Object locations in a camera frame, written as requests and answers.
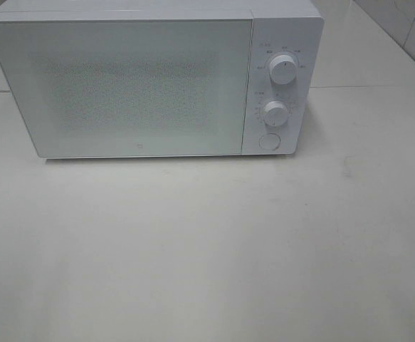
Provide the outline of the white microwave door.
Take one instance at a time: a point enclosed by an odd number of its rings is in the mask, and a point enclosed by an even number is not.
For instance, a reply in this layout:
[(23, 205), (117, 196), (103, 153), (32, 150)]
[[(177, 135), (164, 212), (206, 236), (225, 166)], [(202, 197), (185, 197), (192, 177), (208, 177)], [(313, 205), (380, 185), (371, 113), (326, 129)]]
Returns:
[(237, 155), (252, 24), (0, 20), (0, 67), (39, 157)]

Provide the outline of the white microwave oven body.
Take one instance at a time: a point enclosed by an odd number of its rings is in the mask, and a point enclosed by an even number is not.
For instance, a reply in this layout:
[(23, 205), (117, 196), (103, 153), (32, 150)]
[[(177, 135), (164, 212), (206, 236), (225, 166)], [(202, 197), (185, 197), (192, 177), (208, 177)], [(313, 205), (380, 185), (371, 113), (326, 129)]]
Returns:
[[(310, 1), (5, 1), (0, 20), (13, 21), (142, 21), (251, 19), (252, 34), (246, 90), (242, 150), (237, 155), (288, 155), (295, 152), (308, 90), (315, 67), (323, 17)], [(296, 78), (277, 85), (269, 76), (271, 57), (288, 52), (298, 60)], [(264, 123), (262, 109), (283, 102), (290, 115), (286, 123)], [(261, 136), (280, 137), (277, 150), (264, 150)]]

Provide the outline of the round white door button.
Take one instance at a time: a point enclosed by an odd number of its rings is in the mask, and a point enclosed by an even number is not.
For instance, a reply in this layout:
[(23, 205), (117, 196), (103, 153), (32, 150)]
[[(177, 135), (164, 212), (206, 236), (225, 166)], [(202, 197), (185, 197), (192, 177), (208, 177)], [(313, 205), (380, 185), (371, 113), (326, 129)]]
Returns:
[(280, 146), (280, 137), (275, 133), (268, 133), (261, 136), (259, 145), (264, 150), (277, 150)]

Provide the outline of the white upper power knob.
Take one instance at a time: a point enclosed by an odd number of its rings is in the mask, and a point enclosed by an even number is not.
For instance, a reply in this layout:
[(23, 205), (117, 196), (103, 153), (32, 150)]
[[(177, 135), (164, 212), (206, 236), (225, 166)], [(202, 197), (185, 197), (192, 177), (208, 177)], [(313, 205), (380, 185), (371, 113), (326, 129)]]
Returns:
[(268, 62), (270, 79), (277, 85), (291, 83), (298, 72), (298, 60), (288, 52), (279, 53), (270, 58)]

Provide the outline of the white timer knob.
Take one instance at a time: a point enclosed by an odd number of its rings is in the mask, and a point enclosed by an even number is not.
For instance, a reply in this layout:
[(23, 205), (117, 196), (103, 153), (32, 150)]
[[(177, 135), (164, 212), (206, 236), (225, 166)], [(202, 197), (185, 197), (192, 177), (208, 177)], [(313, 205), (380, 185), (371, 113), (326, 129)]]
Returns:
[(263, 106), (264, 123), (271, 127), (279, 127), (286, 123), (290, 115), (287, 106), (281, 101), (271, 101)]

